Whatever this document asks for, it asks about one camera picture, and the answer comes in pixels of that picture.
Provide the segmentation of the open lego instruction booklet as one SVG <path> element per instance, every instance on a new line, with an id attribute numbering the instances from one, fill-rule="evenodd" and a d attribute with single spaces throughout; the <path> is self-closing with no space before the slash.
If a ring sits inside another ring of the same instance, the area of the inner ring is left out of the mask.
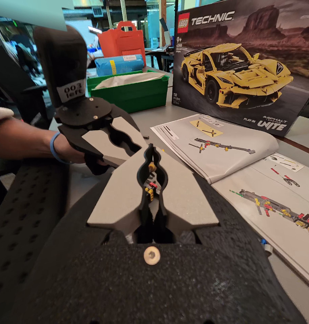
<path id="1" fill-rule="evenodd" d="M 209 115 L 151 130 L 309 281 L 309 167 L 270 134 Z"/>

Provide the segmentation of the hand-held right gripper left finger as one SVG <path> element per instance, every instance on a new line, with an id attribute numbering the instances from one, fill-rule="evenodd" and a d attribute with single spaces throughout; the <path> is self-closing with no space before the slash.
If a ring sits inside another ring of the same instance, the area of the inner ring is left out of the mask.
<path id="1" fill-rule="evenodd" d="M 153 241 L 153 218 L 144 182 L 149 178 L 153 144 L 136 152 L 112 172 L 87 224 L 135 234 L 137 243 Z"/>

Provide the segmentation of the blue wristband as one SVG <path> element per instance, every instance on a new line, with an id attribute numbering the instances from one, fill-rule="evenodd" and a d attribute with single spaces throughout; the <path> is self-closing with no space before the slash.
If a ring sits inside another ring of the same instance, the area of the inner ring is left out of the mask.
<path id="1" fill-rule="evenodd" d="M 63 159 L 61 159 L 58 155 L 58 153 L 56 152 L 55 150 L 55 146 L 54 146 L 54 143 L 55 143 L 55 140 L 57 139 L 57 137 L 60 135 L 60 132 L 56 132 L 51 140 L 50 140 L 50 151 L 51 151 L 51 154 L 52 156 L 60 163 L 63 163 L 63 164 L 66 164 L 66 165 L 71 165 L 73 164 L 72 162 L 69 162 L 69 161 L 65 161 Z"/>

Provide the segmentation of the lego box yellow car picture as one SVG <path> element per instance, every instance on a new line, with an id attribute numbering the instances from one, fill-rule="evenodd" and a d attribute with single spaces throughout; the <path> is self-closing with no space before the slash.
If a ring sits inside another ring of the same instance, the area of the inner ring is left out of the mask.
<path id="1" fill-rule="evenodd" d="M 179 11 L 173 75 L 173 105 L 286 135 L 309 102 L 309 0 Z"/>

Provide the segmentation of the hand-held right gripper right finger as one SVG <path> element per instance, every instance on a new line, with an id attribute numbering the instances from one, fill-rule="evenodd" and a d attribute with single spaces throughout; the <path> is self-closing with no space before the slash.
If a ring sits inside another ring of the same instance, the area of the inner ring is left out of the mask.
<path id="1" fill-rule="evenodd" d="M 153 148 L 153 162 L 161 186 L 153 222 L 156 243 L 174 243 L 183 232 L 219 226 L 219 220 L 192 171 L 158 147 Z"/>

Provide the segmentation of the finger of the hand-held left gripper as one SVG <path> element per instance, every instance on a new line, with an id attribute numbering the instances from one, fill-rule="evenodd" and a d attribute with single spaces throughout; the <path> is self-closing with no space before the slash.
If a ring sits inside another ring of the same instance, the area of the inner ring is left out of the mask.
<path id="1" fill-rule="evenodd" d="M 111 147 L 107 156 L 133 156 L 141 148 L 147 147 L 144 137 L 122 116 L 107 117 L 108 136 Z"/>
<path id="2" fill-rule="evenodd" d="M 100 152 L 105 164 L 117 168 L 130 159 L 125 149 L 113 144 L 109 135 L 103 130 L 87 131 L 81 137 Z"/>

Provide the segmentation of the orange felt bag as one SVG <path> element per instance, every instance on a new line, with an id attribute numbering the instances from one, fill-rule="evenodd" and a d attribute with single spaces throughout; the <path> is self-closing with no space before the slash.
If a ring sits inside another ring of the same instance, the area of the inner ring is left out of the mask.
<path id="1" fill-rule="evenodd" d="M 131 21 L 121 21 L 116 29 L 97 34 L 104 58 L 142 55 L 146 66 L 144 36 Z"/>

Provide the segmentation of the green plastic bin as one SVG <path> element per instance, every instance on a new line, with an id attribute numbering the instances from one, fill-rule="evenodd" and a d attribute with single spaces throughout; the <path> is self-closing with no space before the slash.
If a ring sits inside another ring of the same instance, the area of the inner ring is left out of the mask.
<path id="1" fill-rule="evenodd" d="M 131 75 L 139 73 L 143 72 L 135 71 L 118 75 Z M 165 106 L 169 82 L 168 75 L 160 79 L 142 83 L 134 83 L 111 88 L 94 89 L 101 81 L 112 76 L 115 75 L 88 78 L 88 94 L 91 97 L 102 98 L 130 114 Z"/>

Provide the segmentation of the white paper bag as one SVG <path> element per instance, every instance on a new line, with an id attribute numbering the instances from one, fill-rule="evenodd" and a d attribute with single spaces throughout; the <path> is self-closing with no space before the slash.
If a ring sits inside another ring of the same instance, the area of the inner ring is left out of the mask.
<path id="1" fill-rule="evenodd" d="M 142 83 L 146 81 L 160 79 L 164 76 L 166 75 L 154 71 L 131 75 L 116 75 L 101 81 L 94 89 L 103 89 L 124 86 L 134 83 Z"/>

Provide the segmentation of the black office chair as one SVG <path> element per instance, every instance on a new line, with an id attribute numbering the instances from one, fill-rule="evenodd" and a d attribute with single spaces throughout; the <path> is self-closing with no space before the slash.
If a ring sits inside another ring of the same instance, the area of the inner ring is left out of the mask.
<path id="1" fill-rule="evenodd" d="M 43 100 L 47 86 L 38 86 L 0 45 L 0 88 L 19 111 L 24 122 L 48 129 L 51 119 Z"/>

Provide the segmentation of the blue plastic package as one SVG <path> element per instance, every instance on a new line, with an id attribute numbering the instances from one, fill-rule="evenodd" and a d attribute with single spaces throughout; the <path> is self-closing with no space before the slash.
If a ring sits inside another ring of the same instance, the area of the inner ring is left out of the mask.
<path id="1" fill-rule="evenodd" d="M 94 60 L 99 77 L 141 71 L 144 67 L 142 55 L 124 55 Z"/>

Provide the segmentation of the person's left hand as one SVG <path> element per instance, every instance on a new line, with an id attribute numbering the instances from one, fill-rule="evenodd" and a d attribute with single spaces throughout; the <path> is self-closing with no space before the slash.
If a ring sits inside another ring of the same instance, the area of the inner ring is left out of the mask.
<path id="1" fill-rule="evenodd" d="M 55 151 L 57 152 L 58 156 L 61 160 L 66 162 L 74 163 L 74 164 L 84 164 L 85 163 L 85 155 L 82 152 L 77 151 L 76 149 L 72 148 L 69 142 L 64 139 L 56 140 L 55 144 Z"/>

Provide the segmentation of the long grey lego beam assembly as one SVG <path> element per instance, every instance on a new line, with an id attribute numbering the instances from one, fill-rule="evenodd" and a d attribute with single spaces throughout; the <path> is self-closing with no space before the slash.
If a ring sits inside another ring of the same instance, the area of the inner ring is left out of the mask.
<path id="1" fill-rule="evenodd" d="M 146 180 L 144 182 L 144 189 L 149 202 L 152 202 L 155 196 L 159 196 L 161 187 L 156 184 L 156 181 Z M 265 239 L 260 239 L 260 243 L 267 257 L 270 257 L 273 253 L 273 247 L 269 245 Z"/>

